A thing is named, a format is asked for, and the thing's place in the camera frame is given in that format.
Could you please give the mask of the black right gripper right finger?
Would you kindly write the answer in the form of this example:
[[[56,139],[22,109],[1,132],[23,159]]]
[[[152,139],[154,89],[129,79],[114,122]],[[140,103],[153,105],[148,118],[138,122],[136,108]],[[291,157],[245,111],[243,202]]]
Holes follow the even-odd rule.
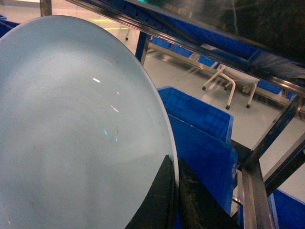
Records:
[[[179,163],[178,212],[182,229],[239,229],[188,163]]]

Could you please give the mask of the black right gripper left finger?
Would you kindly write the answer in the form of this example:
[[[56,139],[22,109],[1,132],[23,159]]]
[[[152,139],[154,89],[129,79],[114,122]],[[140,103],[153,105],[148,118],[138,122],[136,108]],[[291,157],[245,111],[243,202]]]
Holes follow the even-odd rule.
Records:
[[[173,229],[177,207],[173,162],[166,155],[156,177],[127,229]]]

